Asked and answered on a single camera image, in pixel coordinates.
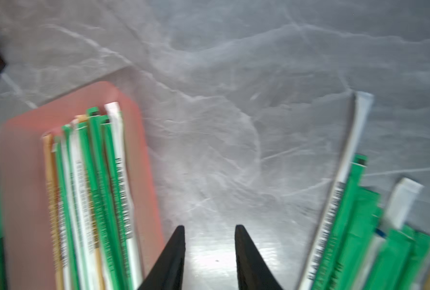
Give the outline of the white PLA printed straw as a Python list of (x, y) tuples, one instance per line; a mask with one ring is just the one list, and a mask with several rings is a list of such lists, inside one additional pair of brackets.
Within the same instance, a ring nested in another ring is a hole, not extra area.
[(106, 104), (105, 109), (108, 117), (103, 124), (106, 156), (123, 252), (126, 288), (137, 290), (142, 284), (143, 277), (134, 222), (134, 203), (127, 176), (123, 116), (117, 102)]

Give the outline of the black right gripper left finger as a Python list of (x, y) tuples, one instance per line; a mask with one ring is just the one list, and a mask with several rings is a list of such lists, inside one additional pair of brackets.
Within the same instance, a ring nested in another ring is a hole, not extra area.
[(185, 265), (185, 227), (174, 230), (139, 290), (181, 290)]

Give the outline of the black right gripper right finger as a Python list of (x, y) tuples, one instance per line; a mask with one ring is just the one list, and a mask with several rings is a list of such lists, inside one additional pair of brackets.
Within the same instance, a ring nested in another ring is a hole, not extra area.
[(243, 225), (235, 227), (239, 290), (282, 290)]

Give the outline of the green PLA printed straw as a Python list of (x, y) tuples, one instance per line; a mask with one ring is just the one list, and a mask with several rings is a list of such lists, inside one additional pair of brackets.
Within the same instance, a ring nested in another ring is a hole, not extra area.
[(89, 108), (86, 114), (88, 120), (86, 128), (81, 133), (81, 141), (86, 155), (100, 246), (111, 288), (113, 290), (125, 290), (127, 279), (117, 228), (115, 202), (106, 167), (105, 145), (101, 127), (106, 117), (100, 114), (97, 107)]

